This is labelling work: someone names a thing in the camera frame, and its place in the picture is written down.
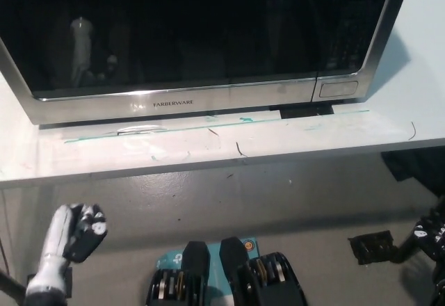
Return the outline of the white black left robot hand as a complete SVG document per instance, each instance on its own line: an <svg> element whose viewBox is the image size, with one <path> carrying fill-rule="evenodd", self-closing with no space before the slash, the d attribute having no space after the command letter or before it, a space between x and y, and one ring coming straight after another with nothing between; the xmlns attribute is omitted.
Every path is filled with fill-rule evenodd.
<svg viewBox="0 0 445 306"><path fill-rule="evenodd" d="M65 296L65 272L69 265L84 262L107 233L106 217L98 204L61 205L51 219L38 271L28 283L26 296L36 293Z"/></svg>

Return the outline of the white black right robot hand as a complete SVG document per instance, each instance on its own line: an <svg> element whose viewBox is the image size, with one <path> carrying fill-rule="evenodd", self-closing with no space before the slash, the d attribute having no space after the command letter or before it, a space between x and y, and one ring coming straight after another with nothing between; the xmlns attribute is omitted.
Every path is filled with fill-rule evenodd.
<svg viewBox="0 0 445 306"><path fill-rule="evenodd" d="M444 196L414 224L391 261L401 264L420 250L433 261L444 262Z"/></svg>

